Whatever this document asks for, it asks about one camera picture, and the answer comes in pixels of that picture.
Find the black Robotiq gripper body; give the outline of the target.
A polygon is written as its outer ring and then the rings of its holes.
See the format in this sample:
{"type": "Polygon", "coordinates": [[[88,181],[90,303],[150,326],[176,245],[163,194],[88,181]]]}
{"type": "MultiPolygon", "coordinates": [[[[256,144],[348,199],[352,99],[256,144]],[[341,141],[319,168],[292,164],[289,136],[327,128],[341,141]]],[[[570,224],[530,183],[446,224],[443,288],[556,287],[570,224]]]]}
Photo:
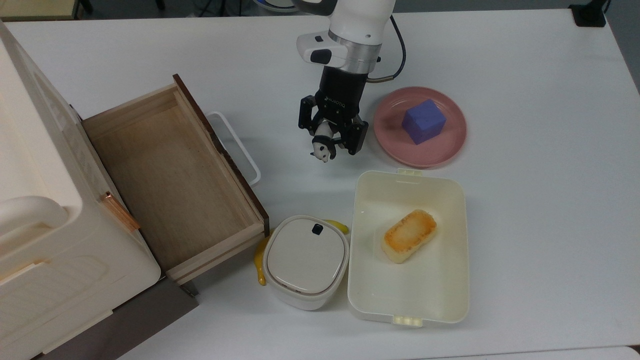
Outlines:
{"type": "Polygon", "coordinates": [[[359,116],[368,75],[325,66],[317,91],[317,118],[346,129],[359,116]]]}

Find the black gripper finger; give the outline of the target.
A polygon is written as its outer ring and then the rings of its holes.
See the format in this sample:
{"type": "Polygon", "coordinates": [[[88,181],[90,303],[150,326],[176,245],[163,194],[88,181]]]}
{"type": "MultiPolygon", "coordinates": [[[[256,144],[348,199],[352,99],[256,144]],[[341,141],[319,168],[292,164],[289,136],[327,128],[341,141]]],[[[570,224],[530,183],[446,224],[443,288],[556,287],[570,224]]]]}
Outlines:
{"type": "Polygon", "coordinates": [[[306,129],[313,135],[312,142],[327,145],[327,121],[323,116],[323,100],[325,94],[308,95],[300,103],[298,127],[306,129]],[[312,117],[313,108],[318,106],[318,112],[312,117]]]}
{"type": "Polygon", "coordinates": [[[359,115],[339,120],[335,131],[339,137],[334,139],[334,145],[354,156],[362,149],[368,129],[369,123],[363,121],[359,115]]]}

